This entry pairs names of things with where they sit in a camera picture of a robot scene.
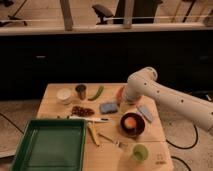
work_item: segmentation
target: wall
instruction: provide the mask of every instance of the wall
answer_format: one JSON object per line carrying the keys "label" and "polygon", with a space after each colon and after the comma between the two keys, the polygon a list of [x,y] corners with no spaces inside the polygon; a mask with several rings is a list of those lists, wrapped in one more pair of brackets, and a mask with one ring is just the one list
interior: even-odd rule
{"label": "wall", "polygon": [[126,82],[153,66],[158,82],[211,90],[212,31],[0,37],[0,98],[41,98],[52,82]]}

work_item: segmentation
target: cup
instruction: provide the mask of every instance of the cup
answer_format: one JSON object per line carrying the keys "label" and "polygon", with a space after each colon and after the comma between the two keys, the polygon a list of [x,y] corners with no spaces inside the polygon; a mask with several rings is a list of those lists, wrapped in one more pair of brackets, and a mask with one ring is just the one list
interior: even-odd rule
{"label": "cup", "polygon": [[84,100],[86,98],[86,86],[84,84],[79,84],[75,87],[75,90],[78,93],[78,97],[81,100]]}
{"label": "cup", "polygon": [[132,150],[132,159],[137,162],[143,162],[148,158],[149,152],[142,144],[137,144]]}
{"label": "cup", "polygon": [[56,97],[59,103],[68,105],[71,102],[71,91],[67,88],[60,89]]}

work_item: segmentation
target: plastic tray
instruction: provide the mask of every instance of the plastic tray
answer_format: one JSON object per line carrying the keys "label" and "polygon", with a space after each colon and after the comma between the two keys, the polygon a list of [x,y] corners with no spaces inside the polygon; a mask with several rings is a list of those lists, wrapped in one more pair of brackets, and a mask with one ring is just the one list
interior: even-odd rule
{"label": "plastic tray", "polygon": [[84,120],[32,120],[17,149],[12,171],[81,171]]}

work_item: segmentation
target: wooden table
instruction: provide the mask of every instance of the wooden table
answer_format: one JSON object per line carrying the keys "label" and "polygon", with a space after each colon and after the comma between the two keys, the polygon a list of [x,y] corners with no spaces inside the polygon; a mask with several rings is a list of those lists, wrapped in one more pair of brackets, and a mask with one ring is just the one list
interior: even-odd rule
{"label": "wooden table", "polygon": [[[115,101],[115,94],[124,84],[86,84],[87,97],[93,96],[100,85],[104,85],[104,91],[95,101],[79,100],[75,91],[77,84],[49,84],[41,102],[37,118],[66,118],[74,105],[90,107],[95,111],[94,117],[103,117],[99,112],[99,104],[103,102]],[[72,91],[72,102],[63,105],[57,102],[56,93],[61,88],[69,88]],[[161,121],[158,116],[154,100],[142,96],[140,104],[145,104],[151,111],[154,121],[150,124],[145,120],[145,131],[138,138],[128,138],[119,131],[119,120],[122,112],[104,115],[110,118],[109,123],[97,123],[99,132],[128,143],[128,149],[122,150],[100,137],[101,146],[97,147],[89,132],[86,134],[86,144],[84,152],[84,171],[154,171],[173,170],[173,164],[169,149],[165,140]],[[132,148],[136,144],[143,144],[148,148],[149,157],[143,163],[137,163],[131,159]]]}

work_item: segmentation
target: green chili pepper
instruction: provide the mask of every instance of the green chili pepper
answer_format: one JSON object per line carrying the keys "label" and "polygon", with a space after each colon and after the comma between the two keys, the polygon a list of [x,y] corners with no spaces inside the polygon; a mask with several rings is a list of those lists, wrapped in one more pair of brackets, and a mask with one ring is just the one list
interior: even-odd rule
{"label": "green chili pepper", "polygon": [[100,87],[98,88],[97,93],[96,93],[93,97],[89,98],[88,100],[89,100],[89,101],[96,100],[96,99],[101,95],[101,93],[103,92],[103,90],[104,90],[104,86],[100,86]]}

